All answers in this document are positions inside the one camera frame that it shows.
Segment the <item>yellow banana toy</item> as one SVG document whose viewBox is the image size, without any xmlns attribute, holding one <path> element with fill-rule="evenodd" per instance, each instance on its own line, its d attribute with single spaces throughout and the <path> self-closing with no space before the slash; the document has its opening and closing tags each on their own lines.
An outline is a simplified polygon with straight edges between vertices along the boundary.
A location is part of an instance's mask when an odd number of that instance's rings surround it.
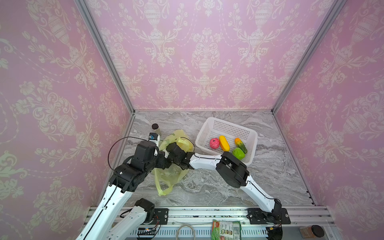
<svg viewBox="0 0 384 240">
<path fill-rule="evenodd" d="M 224 152 L 230 151 L 231 148 L 225 136 L 219 136 L 219 144 Z"/>
</svg>

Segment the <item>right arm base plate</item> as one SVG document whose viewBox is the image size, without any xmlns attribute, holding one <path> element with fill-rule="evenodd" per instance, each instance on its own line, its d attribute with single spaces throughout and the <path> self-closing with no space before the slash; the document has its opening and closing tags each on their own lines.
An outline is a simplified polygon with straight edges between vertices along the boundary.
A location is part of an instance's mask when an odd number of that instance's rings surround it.
<svg viewBox="0 0 384 240">
<path fill-rule="evenodd" d="M 291 220 L 287 209 L 282 208 L 280 213 L 275 216 L 273 213 L 267 213 L 259 208 L 248 208 L 247 218 L 251 225 L 290 225 Z"/>
</svg>

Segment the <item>yellow green corn toy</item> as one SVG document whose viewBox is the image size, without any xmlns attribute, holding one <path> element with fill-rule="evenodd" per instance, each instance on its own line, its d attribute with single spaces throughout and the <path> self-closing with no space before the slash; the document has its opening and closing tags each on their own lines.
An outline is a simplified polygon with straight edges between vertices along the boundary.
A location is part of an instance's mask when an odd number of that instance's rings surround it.
<svg viewBox="0 0 384 240">
<path fill-rule="evenodd" d="M 235 138 L 235 145 L 237 146 L 237 148 L 241 149 L 244 154 L 248 153 L 248 150 L 247 150 L 245 144 L 243 143 L 243 141 L 240 138 Z"/>
</svg>

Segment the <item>yellow-green plastic bag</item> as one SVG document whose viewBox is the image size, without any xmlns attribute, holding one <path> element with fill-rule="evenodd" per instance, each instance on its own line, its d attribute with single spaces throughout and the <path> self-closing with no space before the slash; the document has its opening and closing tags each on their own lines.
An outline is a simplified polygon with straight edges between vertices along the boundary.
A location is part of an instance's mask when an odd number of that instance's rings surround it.
<svg viewBox="0 0 384 240">
<path fill-rule="evenodd" d="M 194 145 L 189 141 L 189 137 L 183 130 L 175 130 L 172 134 L 168 135 L 160 144 L 160 151 L 165 151 L 166 147 L 176 143 L 183 151 L 192 152 Z M 182 170 L 176 164 L 172 164 L 168 169 L 155 169 L 155 184 L 159 196 L 169 195 L 173 186 L 180 182 L 188 173 L 188 170 Z"/>
</svg>

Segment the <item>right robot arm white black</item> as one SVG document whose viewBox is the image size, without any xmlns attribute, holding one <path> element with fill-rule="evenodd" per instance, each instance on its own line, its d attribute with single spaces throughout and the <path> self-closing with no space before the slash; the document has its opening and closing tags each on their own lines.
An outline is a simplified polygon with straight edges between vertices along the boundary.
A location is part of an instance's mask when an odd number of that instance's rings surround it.
<svg viewBox="0 0 384 240">
<path fill-rule="evenodd" d="M 183 151 L 176 143 L 166 147 L 166 159 L 181 169 L 216 171 L 231 187 L 244 191 L 260 208 L 264 221 L 273 224 L 282 222 L 282 203 L 264 191 L 252 178 L 247 166 L 233 154 L 201 155 Z"/>
</svg>

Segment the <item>pink dragon fruit toy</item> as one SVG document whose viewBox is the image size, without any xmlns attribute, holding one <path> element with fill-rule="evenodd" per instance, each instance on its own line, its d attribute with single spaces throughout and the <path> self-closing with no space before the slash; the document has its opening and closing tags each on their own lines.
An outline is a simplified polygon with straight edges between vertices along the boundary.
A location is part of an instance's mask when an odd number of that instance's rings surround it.
<svg viewBox="0 0 384 240">
<path fill-rule="evenodd" d="M 211 149 L 216 150 L 220 146 L 220 141 L 217 138 L 213 138 L 213 139 L 210 140 L 209 144 L 210 144 L 210 148 Z"/>
</svg>

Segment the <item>white plastic basket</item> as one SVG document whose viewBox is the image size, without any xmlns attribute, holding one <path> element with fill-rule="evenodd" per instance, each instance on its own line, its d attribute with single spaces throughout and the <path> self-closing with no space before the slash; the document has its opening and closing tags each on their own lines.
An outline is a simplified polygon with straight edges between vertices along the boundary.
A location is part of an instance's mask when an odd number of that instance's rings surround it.
<svg viewBox="0 0 384 240">
<path fill-rule="evenodd" d="M 245 145 L 248 152 L 242 162 L 249 166 L 253 162 L 258 144 L 258 133 L 249 128 L 220 120 L 214 117 L 209 117 L 200 129 L 195 145 L 203 152 L 210 155 L 222 154 L 224 151 L 219 147 L 213 149 L 210 147 L 210 140 L 224 136 L 230 146 L 230 151 L 236 148 L 235 139 L 239 138 Z"/>
</svg>

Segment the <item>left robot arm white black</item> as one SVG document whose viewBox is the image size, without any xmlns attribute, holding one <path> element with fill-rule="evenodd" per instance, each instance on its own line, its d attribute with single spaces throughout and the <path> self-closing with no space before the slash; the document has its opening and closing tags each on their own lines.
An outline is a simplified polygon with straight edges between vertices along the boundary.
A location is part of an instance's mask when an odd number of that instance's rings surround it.
<svg viewBox="0 0 384 240">
<path fill-rule="evenodd" d="M 114 169 L 100 204 L 77 239 L 125 240 L 140 225 L 151 223 L 155 216 L 155 205 L 140 199 L 123 220 L 113 226 L 121 208 L 164 156 L 159 151 L 158 141 L 141 141 L 135 154 Z"/>
</svg>

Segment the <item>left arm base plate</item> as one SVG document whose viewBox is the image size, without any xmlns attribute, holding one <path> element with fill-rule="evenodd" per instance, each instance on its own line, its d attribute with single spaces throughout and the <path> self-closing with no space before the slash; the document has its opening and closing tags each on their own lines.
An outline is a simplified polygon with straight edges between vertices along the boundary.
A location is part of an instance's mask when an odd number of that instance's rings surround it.
<svg viewBox="0 0 384 240">
<path fill-rule="evenodd" d="M 167 225 L 168 224 L 169 209 L 168 208 L 155 208 L 153 218 L 144 223 L 144 225 Z"/>
</svg>

